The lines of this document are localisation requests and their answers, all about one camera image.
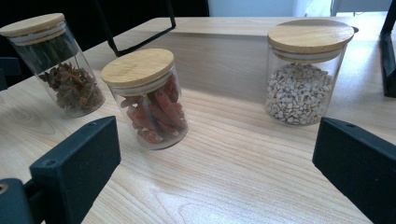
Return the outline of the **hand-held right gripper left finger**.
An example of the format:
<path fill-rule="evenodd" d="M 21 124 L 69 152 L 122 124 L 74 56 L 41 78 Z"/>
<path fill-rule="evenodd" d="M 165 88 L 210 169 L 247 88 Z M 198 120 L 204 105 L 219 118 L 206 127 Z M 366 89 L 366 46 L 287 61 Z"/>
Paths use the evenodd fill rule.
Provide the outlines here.
<path fill-rule="evenodd" d="M 116 118 L 82 126 L 30 166 L 34 221 L 80 224 L 119 164 Z"/>

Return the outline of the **tall star anise glass jar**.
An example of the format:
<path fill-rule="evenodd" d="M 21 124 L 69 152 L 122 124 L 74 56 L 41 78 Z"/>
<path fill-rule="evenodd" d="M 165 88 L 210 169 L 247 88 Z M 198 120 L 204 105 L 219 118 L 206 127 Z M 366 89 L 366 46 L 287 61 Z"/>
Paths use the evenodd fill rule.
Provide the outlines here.
<path fill-rule="evenodd" d="M 0 28 L 54 103 L 69 118 L 98 109 L 105 97 L 62 13 L 51 13 Z"/>

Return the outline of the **red dried chili glass jar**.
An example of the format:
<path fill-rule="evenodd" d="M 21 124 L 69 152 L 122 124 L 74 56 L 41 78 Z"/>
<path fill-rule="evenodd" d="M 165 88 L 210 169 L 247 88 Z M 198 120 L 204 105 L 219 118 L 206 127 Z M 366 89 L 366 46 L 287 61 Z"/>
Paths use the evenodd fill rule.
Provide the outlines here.
<path fill-rule="evenodd" d="M 170 50 L 141 49 L 121 56 L 103 68 L 101 78 L 141 147 L 168 148 L 187 134 L 189 123 Z"/>

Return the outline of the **white grain glass jar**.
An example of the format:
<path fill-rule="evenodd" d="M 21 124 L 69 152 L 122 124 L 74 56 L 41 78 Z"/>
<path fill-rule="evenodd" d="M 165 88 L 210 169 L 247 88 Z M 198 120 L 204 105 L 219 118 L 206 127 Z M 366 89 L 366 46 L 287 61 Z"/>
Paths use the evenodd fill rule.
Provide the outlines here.
<path fill-rule="evenodd" d="M 329 107 L 355 30 L 340 21 L 286 21 L 268 34 L 264 108 L 288 125 L 318 123 Z"/>

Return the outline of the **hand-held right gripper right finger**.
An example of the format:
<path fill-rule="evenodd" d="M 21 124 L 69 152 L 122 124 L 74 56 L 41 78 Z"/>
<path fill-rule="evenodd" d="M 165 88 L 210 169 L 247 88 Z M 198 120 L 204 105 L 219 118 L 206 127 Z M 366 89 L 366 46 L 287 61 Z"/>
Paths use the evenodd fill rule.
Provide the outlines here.
<path fill-rule="evenodd" d="M 396 224 L 396 146 L 362 128 L 323 118 L 312 162 L 374 224 Z"/>

